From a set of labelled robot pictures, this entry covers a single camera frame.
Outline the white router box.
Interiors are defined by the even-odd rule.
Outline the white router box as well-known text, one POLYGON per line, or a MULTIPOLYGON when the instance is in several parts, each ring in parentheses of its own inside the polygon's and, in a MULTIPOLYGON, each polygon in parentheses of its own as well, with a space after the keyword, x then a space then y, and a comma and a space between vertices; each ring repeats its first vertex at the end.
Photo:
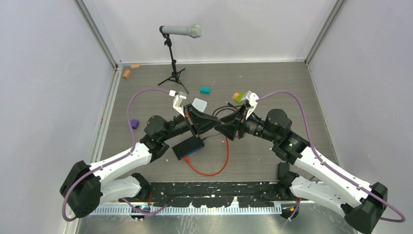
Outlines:
POLYGON ((204 113, 207 108, 207 102, 198 98, 195 98, 192 102, 192 106, 198 111, 204 113))

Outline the black network switch blue ports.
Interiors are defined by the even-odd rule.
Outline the black network switch blue ports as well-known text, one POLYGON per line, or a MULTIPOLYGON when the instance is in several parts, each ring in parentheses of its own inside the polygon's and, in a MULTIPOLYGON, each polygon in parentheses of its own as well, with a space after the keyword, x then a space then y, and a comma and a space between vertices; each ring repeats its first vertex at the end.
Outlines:
POLYGON ((200 150, 205 146, 204 142, 199 136, 191 136, 186 140, 178 143, 172 147, 174 154, 178 160, 184 159, 185 156, 200 150))

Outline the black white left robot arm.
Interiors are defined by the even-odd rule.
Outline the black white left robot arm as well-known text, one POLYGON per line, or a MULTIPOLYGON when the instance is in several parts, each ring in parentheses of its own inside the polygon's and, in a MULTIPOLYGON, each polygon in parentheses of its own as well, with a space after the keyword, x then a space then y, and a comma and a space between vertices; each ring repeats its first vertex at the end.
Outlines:
POLYGON ((120 198, 133 197, 143 202, 149 197, 149 188, 142 178, 132 177, 131 182, 117 180, 124 173, 159 159, 169 148, 165 142, 188 131, 203 134, 220 125, 220 120, 202 113, 191 104, 184 107, 183 115, 166 121, 155 115, 148 119, 145 135, 132 146, 106 160, 87 164, 75 163, 60 187, 64 198, 61 212, 64 220, 71 222, 94 211, 104 199, 119 194, 120 198))

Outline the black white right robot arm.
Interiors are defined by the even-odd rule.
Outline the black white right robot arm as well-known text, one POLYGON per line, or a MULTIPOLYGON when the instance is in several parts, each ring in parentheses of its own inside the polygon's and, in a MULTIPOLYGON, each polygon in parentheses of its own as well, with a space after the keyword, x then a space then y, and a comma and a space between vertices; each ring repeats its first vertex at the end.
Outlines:
POLYGON ((312 200, 339 215, 354 229, 370 234, 383 215, 388 189, 381 183, 364 181, 332 161, 311 143, 291 130, 292 121, 281 109, 272 109, 264 120, 243 105, 238 111, 220 119, 215 130, 229 139, 254 135, 273 143, 272 151, 281 160, 295 165, 320 179, 316 184, 293 172, 280 179, 278 194, 284 200, 294 196, 312 200))

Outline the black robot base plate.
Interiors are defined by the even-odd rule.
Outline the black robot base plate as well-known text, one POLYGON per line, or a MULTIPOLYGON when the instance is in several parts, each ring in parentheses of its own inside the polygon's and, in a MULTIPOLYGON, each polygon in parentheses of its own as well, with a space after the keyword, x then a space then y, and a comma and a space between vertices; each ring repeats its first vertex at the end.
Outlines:
POLYGON ((296 207, 298 199, 278 182, 152 182, 145 195, 127 197, 133 202, 150 202, 162 207, 227 208, 238 204, 240 208, 270 207, 280 202, 284 209, 296 207))

